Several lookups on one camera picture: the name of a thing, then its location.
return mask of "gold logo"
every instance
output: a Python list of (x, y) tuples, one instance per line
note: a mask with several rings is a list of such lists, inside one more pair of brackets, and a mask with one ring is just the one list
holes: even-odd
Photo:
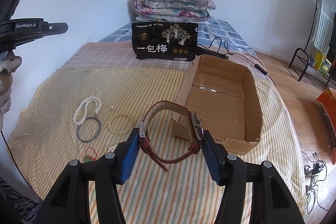
[(148, 34), (143, 32), (141, 35), (140, 35), (140, 40), (147, 40), (147, 37), (148, 37)]

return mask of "yellow striped fabric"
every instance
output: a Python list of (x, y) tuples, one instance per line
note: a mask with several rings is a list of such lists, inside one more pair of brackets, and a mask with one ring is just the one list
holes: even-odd
[[(113, 135), (108, 131), (112, 115), (128, 113), (138, 124), (152, 104), (174, 100), (184, 75), (164, 69), (63, 67), (38, 88), (28, 109), (20, 115), (9, 141), (19, 168), (38, 195), (45, 198), (64, 166), (71, 159), (82, 161), (87, 147), (93, 147), (101, 156), (106, 147), (127, 139), (128, 134)], [(270, 160), (303, 212), (303, 166), (293, 124), (276, 88), (265, 80), (256, 80), (256, 87), (264, 114), (261, 143), (241, 158), (258, 164)], [(99, 97), (103, 107), (98, 114), (101, 134), (86, 144), (76, 137), (72, 115), (88, 96)], [(128, 122), (121, 117), (113, 127), (120, 130)], [(171, 136), (170, 127), (171, 115), (163, 111), (155, 116), (149, 130), (155, 150), (168, 159), (182, 155), (189, 147), (187, 141)], [(91, 138), (96, 129), (94, 122), (85, 122), (81, 137)], [(167, 167), (168, 173), (139, 152), (131, 178), (118, 187), (126, 223), (213, 223), (224, 189), (211, 180), (202, 153)], [(94, 183), (89, 188), (90, 216), (95, 224), (98, 215)], [(249, 221), (251, 195), (249, 183), (242, 223)]]

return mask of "red string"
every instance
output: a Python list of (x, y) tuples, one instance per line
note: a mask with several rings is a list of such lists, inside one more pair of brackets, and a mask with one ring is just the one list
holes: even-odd
[[(93, 152), (96, 154), (96, 157), (95, 157), (95, 158), (94, 158), (94, 157), (91, 157), (91, 156), (89, 156), (89, 155), (87, 154), (87, 150), (88, 150), (89, 148), (91, 148), (91, 149), (93, 150)], [(94, 148), (92, 148), (92, 147), (88, 147), (87, 149), (85, 149), (85, 155), (86, 155), (90, 160), (98, 160), (98, 155), (97, 155), (97, 153), (96, 153), (96, 150), (95, 150)]]

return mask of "blue checkered sheet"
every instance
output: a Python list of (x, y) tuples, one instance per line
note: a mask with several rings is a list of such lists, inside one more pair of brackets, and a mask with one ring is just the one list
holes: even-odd
[[(229, 51), (249, 53), (256, 56), (254, 50), (246, 44), (246, 42), (228, 22), (211, 19), (207, 23), (198, 23), (198, 44), (209, 46), (215, 37), (220, 37), (222, 38), (222, 41), (227, 41)], [(127, 40), (132, 40), (132, 23), (128, 23), (119, 30), (116, 30), (114, 33), (102, 39), (101, 42), (120, 42)], [(219, 44), (219, 39), (216, 39), (212, 43), (215, 47), (218, 47)]]

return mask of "brown leather watch strap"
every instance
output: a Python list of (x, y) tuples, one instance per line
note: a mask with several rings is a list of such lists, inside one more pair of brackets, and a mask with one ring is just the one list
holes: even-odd
[[(173, 160), (167, 160), (160, 157), (152, 147), (150, 139), (147, 134), (148, 126), (151, 120), (157, 113), (159, 113), (162, 110), (171, 110), (173, 112), (177, 112), (185, 116), (188, 121), (187, 130), (190, 140), (189, 151), (184, 155)], [(146, 113), (145, 117), (143, 118), (143, 120), (139, 125), (139, 140), (142, 151), (148, 154), (151, 157), (151, 159), (155, 161), (164, 171), (168, 171), (168, 169), (164, 166), (163, 163), (165, 164), (178, 163), (192, 154), (197, 154), (200, 150), (200, 146), (198, 144), (198, 141), (196, 140), (194, 126), (192, 124), (191, 112), (185, 106), (170, 101), (159, 101), (154, 105), (152, 105), (152, 107), (148, 110), (148, 112)]]

